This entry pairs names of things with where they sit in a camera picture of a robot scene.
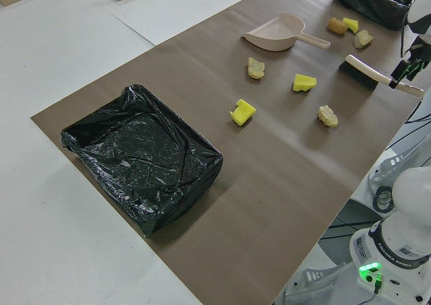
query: beige dustpan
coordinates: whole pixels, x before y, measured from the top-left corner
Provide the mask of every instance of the beige dustpan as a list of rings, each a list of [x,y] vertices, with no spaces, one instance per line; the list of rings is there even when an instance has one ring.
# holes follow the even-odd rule
[[[266,24],[242,36],[252,44],[270,51],[280,51],[292,47],[296,40],[319,48],[329,48],[329,41],[303,33],[305,23],[294,15],[283,12]]]

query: brown table covering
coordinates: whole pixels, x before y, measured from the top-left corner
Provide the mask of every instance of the brown table covering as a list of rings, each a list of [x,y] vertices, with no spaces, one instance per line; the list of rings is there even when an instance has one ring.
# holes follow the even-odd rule
[[[283,11],[331,48],[297,42],[271,53],[240,38]],[[352,33],[328,31],[333,16],[359,20],[375,37],[372,44],[358,50]],[[413,38],[406,30],[405,43]],[[125,86],[147,87],[223,153],[224,165],[190,212],[145,241],[205,305],[270,304],[418,103],[387,86],[367,90],[337,68],[354,54],[388,75],[400,60],[400,40],[399,32],[334,0],[244,0],[32,119],[106,197],[61,148],[61,129]],[[247,75],[248,57],[266,63],[263,79]],[[294,93],[296,73],[316,77],[317,86]],[[414,84],[429,88],[426,71]],[[239,98],[257,108],[245,127],[229,115]],[[337,128],[316,118],[326,104],[339,118]]]

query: yellow sponge piece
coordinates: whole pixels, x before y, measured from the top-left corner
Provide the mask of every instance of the yellow sponge piece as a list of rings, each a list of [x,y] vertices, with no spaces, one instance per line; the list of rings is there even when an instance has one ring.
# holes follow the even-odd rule
[[[256,113],[256,109],[243,99],[240,99],[236,103],[235,111],[230,112],[230,116],[237,125],[241,126],[249,120],[254,113]]]
[[[317,84],[317,79],[315,79],[314,77],[296,74],[293,90],[295,92],[299,92],[299,91],[306,92],[308,90],[311,90],[313,87],[315,87],[316,84]]]
[[[344,24],[355,34],[359,30],[359,22],[357,20],[343,18]]]

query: black brush bristles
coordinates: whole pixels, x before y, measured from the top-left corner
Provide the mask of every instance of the black brush bristles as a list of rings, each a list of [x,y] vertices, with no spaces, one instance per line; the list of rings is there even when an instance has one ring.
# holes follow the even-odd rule
[[[359,69],[350,65],[347,61],[344,61],[338,69],[343,73],[348,74],[351,78],[361,83],[363,86],[368,88],[369,90],[374,90],[378,84],[377,81],[373,80],[373,78],[365,75]]]

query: green light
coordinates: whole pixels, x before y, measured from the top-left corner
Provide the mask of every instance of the green light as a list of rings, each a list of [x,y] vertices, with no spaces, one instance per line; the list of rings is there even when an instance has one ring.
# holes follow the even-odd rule
[[[372,273],[374,273],[378,271],[380,267],[382,267],[381,263],[370,263],[369,265],[364,265],[362,267],[359,267],[359,274],[363,280],[366,280],[368,271],[371,271]]]

